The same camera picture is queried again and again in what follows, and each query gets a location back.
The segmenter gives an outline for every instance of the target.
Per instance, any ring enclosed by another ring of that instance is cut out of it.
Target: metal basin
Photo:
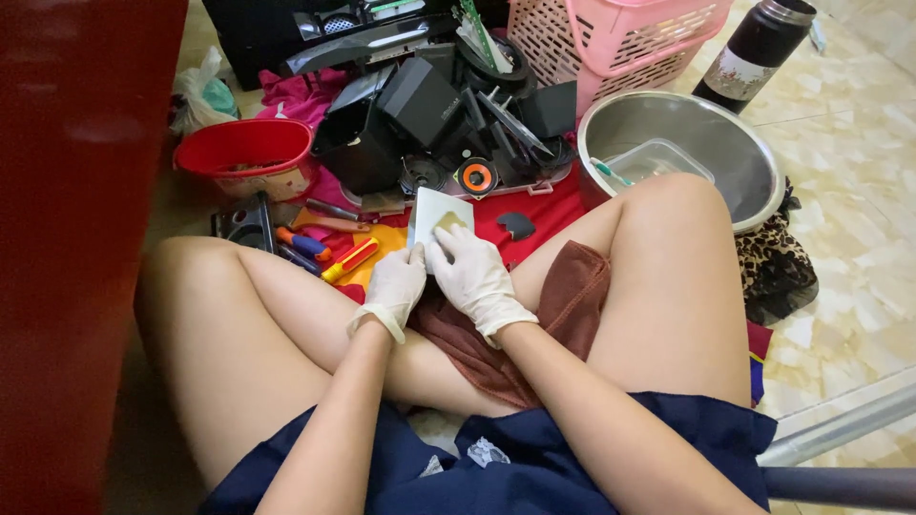
[[[736,234],[756,228],[780,206],[785,179],[750,126],[695,96],[641,91],[595,103],[579,124],[579,175],[587,209],[619,193],[589,159],[608,161],[654,137],[668,139],[713,174]]]

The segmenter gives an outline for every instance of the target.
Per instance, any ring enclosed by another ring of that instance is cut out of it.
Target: hand
[[[477,332],[494,348],[490,336],[513,322],[538,322],[538,317],[515,299],[512,279],[499,251],[458,224],[451,232],[436,227],[439,243],[430,246],[430,263],[439,288],[458,311],[466,314]],[[442,249],[454,258],[449,264]]]
[[[372,313],[385,325],[399,344],[404,343],[404,326],[426,285],[426,259],[423,244],[412,249],[389,252],[372,268],[365,303],[347,324],[353,336],[363,315]]]

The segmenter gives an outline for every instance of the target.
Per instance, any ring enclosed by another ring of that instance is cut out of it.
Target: white card
[[[417,201],[413,204],[407,226],[407,246],[413,247],[415,243],[420,242],[429,248],[430,243],[436,241],[432,228],[450,211],[455,213],[471,232],[474,231],[474,206],[471,203],[430,188],[418,188]],[[428,259],[426,273],[432,274]]]

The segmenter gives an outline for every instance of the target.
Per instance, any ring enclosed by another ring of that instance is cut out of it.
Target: pink cloth
[[[312,132],[324,118],[324,112],[331,105],[337,94],[347,84],[347,76],[343,71],[322,70],[321,87],[310,77],[311,89],[301,76],[283,79],[267,70],[262,70],[258,75],[261,86],[264,88],[264,98],[261,104],[265,109],[255,118],[289,118],[305,122]],[[353,210],[354,206],[346,200],[341,193],[341,183],[323,166],[319,168],[315,185],[312,186],[309,197],[325,201],[329,204]],[[320,227],[309,227],[301,231],[306,236],[324,239],[332,231]]]

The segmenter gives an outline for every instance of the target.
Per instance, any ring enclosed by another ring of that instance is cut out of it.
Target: thermos bottle
[[[817,15],[802,0],[761,0],[747,12],[693,94],[735,113],[799,46]]]

